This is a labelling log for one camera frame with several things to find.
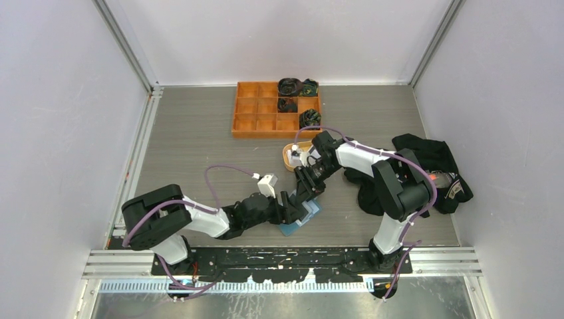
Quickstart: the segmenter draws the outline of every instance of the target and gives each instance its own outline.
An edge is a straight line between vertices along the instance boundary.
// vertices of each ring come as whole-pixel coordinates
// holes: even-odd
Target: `metal frame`
[[[91,251],[82,279],[160,278],[151,276],[152,251]],[[416,247],[410,252],[413,273],[402,277],[481,276],[482,269],[472,247]],[[389,274],[363,274],[366,278],[387,278]],[[190,279],[191,276],[179,276]]]
[[[419,62],[419,65],[417,66],[417,69],[415,70],[415,73],[413,74],[411,81],[409,82],[409,85],[411,87],[415,88],[415,86],[421,79],[423,72],[425,71],[425,69],[429,65],[429,62],[431,61],[431,58],[435,54],[437,48],[439,47],[440,43],[442,42],[446,33],[448,32],[450,26],[452,25],[452,21],[454,21],[460,8],[462,8],[462,5],[465,2],[466,0],[452,0],[450,2],[450,5],[446,9],[446,12],[442,17],[439,27],[437,28],[437,31],[435,32],[435,35],[431,40],[431,43],[429,43],[429,45],[427,46],[427,49],[425,50],[425,53],[423,54],[423,57],[421,58],[421,61]]]
[[[120,237],[125,235],[125,223],[121,212],[121,206],[128,199],[135,196],[137,183],[139,182],[141,174],[141,168],[143,167],[143,161],[145,160],[145,153],[147,152],[147,147],[149,145],[149,138],[156,119],[158,104],[162,97],[162,91],[163,89],[161,86],[155,86],[145,105],[141,121],[137,127],[134,146],[129,157],[129,166],[124,174],[124,184],[118,194],[114,213],[110,219],[110,224],[106,232],[106,239],[109,239],[111,236]]]
[[[158,82],[155,85],[150,83],[143,66],[118,25],[107,1],[92,0],[143,86],[148,92],[151,92],[137,129],[137,138],[130,154],[128,170],[124,176],[124,185],[116,198],[114,215],[107,232],[109,237],[122,237],[125,235],[126,230],[120,207],[126,200],[134,197],[163,88],[158,85]],[[465,0],[451,1],[412,80],[408,84],[411,87],[414,88],[417,85],[464,2]],[[168,284],[171,283],[170,279],[165,276],[152,276],[150,274],[153,257],[152,251],[91,251],[84,268],[82,276],[83,289],[74,317],[77,319],[90,318],[99,293],[167,292]],[[489,319],[492,317],[483,292],[482,270],[473,248],[418,247],[412,250],[410,259],[414,272],[412,274],[403,274],[402,278],[462,276],[464,277],[476,318]],[[373,278],[389,278],[389,276],[389,274],[367,274],[363,275],[364,282],[317,284],[315,282],[315,275],[310,270],[304,281],[300,283],[272,284],[264,282],[258,284],[252,280],[243,283],[220,282],[212,289],[209,289],[207,293],[364,292],[367,289],[373,288]],[[178,279],[191,280],[192,278],[190,276],[178,276]]]
[[[114,36],[114,39],[116,39],[117,44],[122,49],[124,56],[127,58],[127,61],[137,74],[137,77],[145,87],[145,90],[147,90],[147,92],[151,92],[154,85],[149,81],[145,70],[141,67],[137,56],[135,55],[129,42],[127,41],[127,38],[120,28],[120,25],[118,24],[114,14],[110,10],[108,3],[106,2],[106,0],[92,0],[92,2],[96,5],[96,8],[100,12],[100,15],[102,16],[102,18],[104,18],[104,21],[106,21],[106,24],[108,25],[108,28]]]

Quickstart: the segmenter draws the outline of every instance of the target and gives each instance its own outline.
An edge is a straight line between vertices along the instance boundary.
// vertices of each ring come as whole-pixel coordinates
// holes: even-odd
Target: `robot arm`
[[[375,197],[378,197],[386,212],[378,233],[368,244],[370,259],[376,268],[390,268],[402,250],[403,234],[409,218],[430,200],[432,187],[427,179],[409,165],[387,156],[366,151],[365,146],[353,141],[352,145],[335,140],[328,132],[321,132],[313,138],[313,145],[320,157],[310,164],[305,158],[304,166],[294,172],[297,178],[296,196],[290,202],[285,191],[280,193],[281,204],[275,197],[274,175],[258,177],[260,192],[233,205],[214,208],[196,203],[184,196],[178,185],[168,185],[141,195],[122,206],[128,233],[157,205],[176,200],[151,215],[149,220],[131,236],[133,250],[151,249],[162,256],[169,265],[186,259],[191,260],[187,240],[177,234],[181,229],[200,231],[217,239],[231,239],[240,236],[244,230],[266,221],[272,224],[291,224],[301,219],[303,213],[296,209],[304,201],[319,196],[325,190],[325,182],[342,167],[357,169],[374,178]],[[415,164],[415,155],[410,150],[396,153]]]
[[[217,239],[231,239],[266,221],[291,224],[302,217],[302,213],[289,203],[285,191],[280,193],[282,205],[278,203],[274,191],[276,176],[269,174],[258,178],[260,192],[219,210],[192,201],[175,184],[127,201],[122,206],[122,213],[128,233],[157,205],[176,201],[161,208],[142,224],[131,237],[131,249],[150,249],[169,265],[174,265],[191,259],[188,241],[177,234],[181,229],[199,231]]]
[[[373,177],[376,184],[374,196],[380,200],[386,213],[368,246],[373,265],[389,268],[402,250],[402,230],[410,217],[429,202],[432,186],[413,167],[375,153],[395,154],[419,165],[415,155],[410,150],[371,153],[364,150],[366,147],[359,148],[361,144],[356,141],[352,141],[351,145],[335,140],[328,132],[317,134],[312,142],[320,158],[311,165],[303,162],[303,166],[295,169],[297,200],[294,205],[312,200],[324,192],[324,180],[341,167],[350,167]]]

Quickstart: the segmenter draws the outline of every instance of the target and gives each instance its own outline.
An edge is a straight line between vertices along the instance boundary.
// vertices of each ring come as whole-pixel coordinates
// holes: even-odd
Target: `orange wooden organizer tray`
[[[319,88],[315,97],[293,97],[298,113],[278,113],[278,82],[238,82],[233,127],[235,138],[294,138],[299,115],[310,108],[321,113]],[[305,130],[300,138],[313,138],[321,130]]]

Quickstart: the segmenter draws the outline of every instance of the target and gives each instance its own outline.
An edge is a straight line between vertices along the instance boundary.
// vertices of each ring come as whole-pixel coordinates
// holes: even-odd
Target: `white wall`
[[[68,318],[146,92],[92,1],[0,2],[2,318]]]
[[[474,199],[456,212],[500,318],[564,312],[564,3],[466,1],[416,87]]]
[[[183,85],[407,83],[450,0],[118,2],[159,83]]]

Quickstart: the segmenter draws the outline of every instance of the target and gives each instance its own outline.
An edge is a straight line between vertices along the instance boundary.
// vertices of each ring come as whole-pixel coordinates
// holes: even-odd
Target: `gray wood-grain surface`
[[[363,144],[394,149],[392,138],[404,133],[424,137],[412,89],[408,86],[322,86],[322,123],[338,128]],[[177,183],[185,195],[214,206],[204,182],[204,169],[230,163],[257,173],[275,173],[277,192],[295,189],[293,173],[283,164],[282,149],[291,140],[240,140],[231,136],[234,87],[166,88],[160,100],[141,171],[137,195]],[[222,205],[231,205],[257,191],[256,182],[232,169],[210,171]],[[220,241],[203,233],[183,231],[192,246],[365,246],[382,217],[364,213],[356,203],[358,187],[342,171],[327,181],[318,197],[323,210],[289,237],[264,223],[242,236]],[[407,235],[423,245],[457,245],[450,216],[432,212]]]

